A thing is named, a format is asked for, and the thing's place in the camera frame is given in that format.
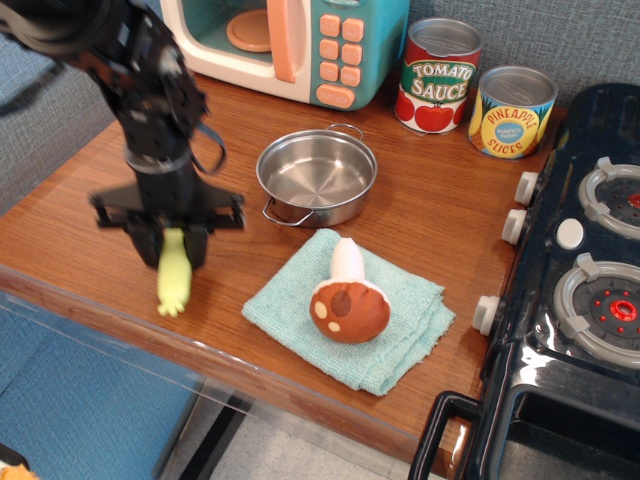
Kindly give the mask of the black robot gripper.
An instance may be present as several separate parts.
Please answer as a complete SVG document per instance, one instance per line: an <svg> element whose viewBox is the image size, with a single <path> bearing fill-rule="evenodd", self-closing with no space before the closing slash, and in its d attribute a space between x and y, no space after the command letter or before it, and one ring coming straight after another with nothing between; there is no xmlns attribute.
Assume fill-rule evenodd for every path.
<svg viewBox="0 0 640 480"><path fill-rule="evenodd" d="M171 166L143 165L140 160L129 159L134 183L91 195L98 225L125 230L144 264L153 269L159 266L163 229L183 229L191 268L201 268L208 233L244 227L244 198L203 180L190 156Z"/></svg>

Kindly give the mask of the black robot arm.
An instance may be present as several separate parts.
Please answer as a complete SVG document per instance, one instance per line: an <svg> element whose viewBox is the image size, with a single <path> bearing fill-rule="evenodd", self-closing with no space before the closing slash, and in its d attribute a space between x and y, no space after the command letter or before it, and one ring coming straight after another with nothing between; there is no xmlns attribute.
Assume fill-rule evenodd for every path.
<svg viewBox="0 0 640 480"><path fill-rule="evenodd" d="M193 154L205 126L205 95L188 72L164 22L141 1L4 1L1 33L22 48L52 59L56 69L85 72L122 127L132 185L93 194L103 228L121 228L144 263L158 267L169 229L182 232L192 269L206 258L217 228L244 225L244 198L202 179Z"/></svg>

